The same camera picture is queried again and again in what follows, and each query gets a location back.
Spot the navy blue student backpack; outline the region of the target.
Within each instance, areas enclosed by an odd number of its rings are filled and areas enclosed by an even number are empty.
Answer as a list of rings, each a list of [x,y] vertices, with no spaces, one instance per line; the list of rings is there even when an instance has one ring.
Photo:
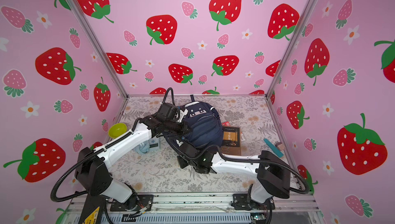
[[[212,105],[195,100],[193,95],[190,97],[191,102],[181,108],[188,111],[183,121],[187,122],[191,132],[185,135],[163,132],[166,141],[177,146],[188,142],[196,149],[210,145],[221,146],[224,131],[219,113]]]

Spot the brown scroll marked book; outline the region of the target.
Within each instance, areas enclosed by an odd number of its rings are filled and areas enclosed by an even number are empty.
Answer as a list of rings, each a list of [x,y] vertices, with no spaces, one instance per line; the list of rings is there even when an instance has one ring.
[[[223,126],[223,142],[221,153],[226,155],[241,156],[241,132],[239,127]]]

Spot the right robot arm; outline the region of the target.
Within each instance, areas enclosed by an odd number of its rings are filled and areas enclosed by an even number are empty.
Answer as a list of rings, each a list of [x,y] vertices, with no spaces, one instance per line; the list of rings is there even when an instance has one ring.
[[[175,138],[167,142],[178,154],[181,168],[191,166],[199,174],[232,173],[256,178],[257,183],[249,190],[249,198],[256,203],[271,197],[288,199],[291,192],[310,193],[307,180],[270,151],[244,157],[223,154],[217,145],[197,149]]]

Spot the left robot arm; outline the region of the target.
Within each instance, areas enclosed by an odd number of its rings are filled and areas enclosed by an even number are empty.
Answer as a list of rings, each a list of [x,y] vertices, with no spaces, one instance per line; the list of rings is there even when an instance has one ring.
[[[63,202],[81,195],[101,196],[112,198],[121,203],[127,210],[138,205],[136,191],[126,183],[114,179],[109,168],[138,145],[160,135],[172,132],[185,135],[190,132],[187,122],[188,115],[185,107],[177,107],[174,102],[162,102],[159,110],[144,118],[137,118],[131,129],[112,141],[89,151],[80,153],[78,161],[68,169],[55,183],[50,193],[53,202]],[[75,173],[76,179],[83,185],[84,191],[73,195],[58,197],[57,191],[68,175]]]

